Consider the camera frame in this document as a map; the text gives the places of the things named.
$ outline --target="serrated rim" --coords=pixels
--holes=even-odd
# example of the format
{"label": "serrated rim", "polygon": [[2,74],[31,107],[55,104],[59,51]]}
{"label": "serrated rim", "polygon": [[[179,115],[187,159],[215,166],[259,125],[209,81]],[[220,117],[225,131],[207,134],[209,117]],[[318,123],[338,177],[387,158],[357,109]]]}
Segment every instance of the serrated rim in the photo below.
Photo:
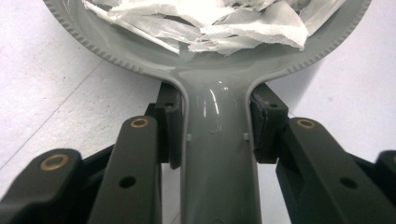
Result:
{"label": "serrated rim", "polygon": [[[62,25],[62,27],[85,48],[87,48],[94,54],[98,55],[99,57],[101,57],[111,63],[114,63],[115,65],[117,65],[119,67],[125,68],[127,70],[131,70],[137,74],[154,76],[153,74],[145,73],[144,67],[139,66],[137,64],[131,64],[131,63],[125,62],[124,60],[115,57],[114,55],[100,49],[99,47],[96,47],[93,43],[90,42],[89,39],[87,39],[83,35],[79,34],[73,28],[73,25],[70,24],[60,13],[58,13],[56,7],[52,5],[51,0],[43,0],[43,1],[44,1],[45,5],[47,6],[47,8],[49,9],[49,11],[55,17],[55,19]],[[298,71],[318,62],[319,60],[323,59],[328,54],[330,54],[332,51],[334,51],[336,48],[338,48],[347,39],[347,37],[353,32],[353,30],[355,30],[355,28],[358,26],[359,22],[363,18],[364,14],[367,11],[370,4],[371,4],[371,0],[365,0],[365,2],[362,4],[361,12],[357,14],[355,20],[345,29],[344,33],[342,35],[340,35],[340,37],[338,39],[336,39],[329,47],[327,47],[323,51],[317,53],[316,55],[312,56],[311,58],[309,58],[301,63],[297,63],[295,65],[292,65],[288,68],[285,68],[285,69],[282,69],[282,70],[276,72],[277,77],[283,77],[283,76],[298,72]]]}

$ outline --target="glossy gray plastic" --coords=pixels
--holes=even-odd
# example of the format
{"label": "glossy gray plastic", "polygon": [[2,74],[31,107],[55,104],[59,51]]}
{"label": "glossy gray plastic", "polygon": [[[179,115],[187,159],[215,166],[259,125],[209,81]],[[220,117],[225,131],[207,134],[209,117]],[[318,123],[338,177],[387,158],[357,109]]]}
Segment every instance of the glossy gray plastic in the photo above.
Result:
{"label": "glossy gray plastic", "polygon": [[185,101],[181,222],[261,223],[248,97],[265,81],[301,70],[337,48],[370,0],[346,0],[308,40],[305,51],[261,45],[232,56],[176,55],[100,20],[80,0],[44,0],[60,24],[100,57],[137,74],[172,83]]}

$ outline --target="white surface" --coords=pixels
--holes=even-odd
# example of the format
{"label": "white surface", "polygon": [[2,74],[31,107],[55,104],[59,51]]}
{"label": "white surface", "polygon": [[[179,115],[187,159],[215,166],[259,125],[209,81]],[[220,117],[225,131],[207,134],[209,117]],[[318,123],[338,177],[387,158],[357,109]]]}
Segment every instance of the white surface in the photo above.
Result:
{"label": "white surface", "polygon": [[[375,161],[396,149],[396,5],[376,0],[353,34],[302,72],[269,83],[296,117],[321,122],[346,151]],[[87,157],[154,102],[158,80],[84,49],[40,1],[0,1],[0,197],[35,156]],[[177,171],[164,166],[164,224],[177,218]],[[272,165],[260,165],[263,223],[289,219]]]}

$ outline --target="black mounting arm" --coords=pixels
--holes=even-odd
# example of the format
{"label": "black mounting arm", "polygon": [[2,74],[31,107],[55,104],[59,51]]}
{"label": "black mounting arm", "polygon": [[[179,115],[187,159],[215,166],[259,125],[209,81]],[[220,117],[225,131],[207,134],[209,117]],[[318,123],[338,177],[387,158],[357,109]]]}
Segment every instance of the black mounting arm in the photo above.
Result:
{"label": "black mounting arm", "polygon": [[[180,93],[162,84],[146,116],[114,146],[82,160],[73,149],[35,158],[0,202],[0,223],[162,223],[161,162],[181,162]],[[254,154],[277,163],[293,224],[396,223],[396,151],[372,164],[346,153],[318,122],[289,119],[265,85],[251,94]]]}

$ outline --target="white paper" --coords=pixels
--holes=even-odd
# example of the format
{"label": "white paper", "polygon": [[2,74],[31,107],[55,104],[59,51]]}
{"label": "white paper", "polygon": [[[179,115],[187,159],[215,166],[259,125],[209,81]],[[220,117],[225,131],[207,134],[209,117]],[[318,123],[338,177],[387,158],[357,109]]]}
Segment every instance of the white paper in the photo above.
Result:
{"label": "white paper", "polygon": [[153,37],[151,35],[148,35],[147,33],[145,33],[143,31],[133,27],[131,24],[129,24],[129,23],[125,22],[125,21],[118,20],[117,17],[108,16],[106,11],[102,10],[99,7],[94,6],[93,4],[91,4],[91,3],[87,2],[87,1],[84,1],[84,6],[85,6],[85,8],[95,12],[96,15],[99,18],[101,18],[102,20],[108,21],[110,23],[115,23],[115,24],[117,24],[117,25],[119,25],[119,26],[121,26],[121,27],[123,27],[123,28],[125,28],[125,29],[127,29],[129,31],[131,31],[134,34],[140,35],[140,36],[146,38],[147,40],[149,40],[149,41],[151,41],[151,42],[153,42],[153,43],[155,43],[157,45],[160,45],[160,46],[164,47],[165,49],[169,49],[170,51],[172,51],[172,52],[174,52],[176,54],[180,53],[179,49],[177,49],[177,48],[165,43],[161,39],[158,39],[158,38],[155,38],[155,37]]}
{"label": "white paper", "polygon": [[258,11],[261,11],[271,4],[273,4],[275,0],[224,0],[226,6],[232,6],[233,4],[239,4],[242,7],[251,7]]}
{"label": "white paper", "polygon": [[245,37],[245,36],[232,36],[227,38],[212,39],[206,42],[198,42],[189,45],[189,51],[203,52],[203,51],[216,51],[218,53],[229,56],[240,49],[254,49],[262,44],[261,41]]}
{"label": "white paper", "polygon": [[314,34],[346,0],[311,0],[300,12],[309,35]]}
{"label": "white paper", "polygon": [[[178,42],[184,42],[190,51],[230,55],[261,43],[304,50],[306,39],[346,0],[92,1],[113,7],[106,12],[84,3],[101,19],[174,53],[179,53]],[[174,21],[172,17],[182,20]]]}
{"label": "white paper", "polygon": [[172,38],[188,44],[195,42],[201,37],[201,32],[198,28],[168,19],[132,15],[124,15],[119,17],[119,19],[154,37]]}
{"label": "white paper", "polygon": [[[243,10],[235,13],[244,14]],[[270,43],[290,45],[300,50],[304,49],[308,32],[297,13],[284,1],[272,4],[257,20],[244,23],[220,24],[207,26],[201,32],[209,38],[218,38],[225,35],[240,35]]]}
{"label": "white paper", "polygon": [[205,27],[233,12],[232,7],[219,6],[221,6],[219,1],[208,0],[146,0],[113,7],[108,12],[108,15],[130,14],[147,16],[161,13],[163,15],[178,16],[196,27]]}

